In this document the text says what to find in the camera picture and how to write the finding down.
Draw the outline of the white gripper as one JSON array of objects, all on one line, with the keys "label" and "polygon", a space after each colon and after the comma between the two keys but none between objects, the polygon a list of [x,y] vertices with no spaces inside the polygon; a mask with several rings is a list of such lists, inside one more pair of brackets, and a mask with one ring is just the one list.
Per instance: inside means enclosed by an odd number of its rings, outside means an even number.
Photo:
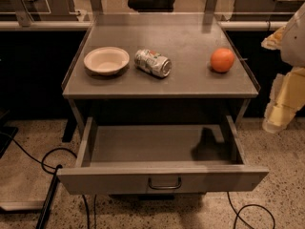
[{"label": "white gripper", "polygon": [[281,49],[282,60],[293,66],[287,74],[276,75],[264,114],[262,128],[277,134],[285,130],[305,106],[305,3],[286,27],[266,37],[261,46],[268,50]]}]

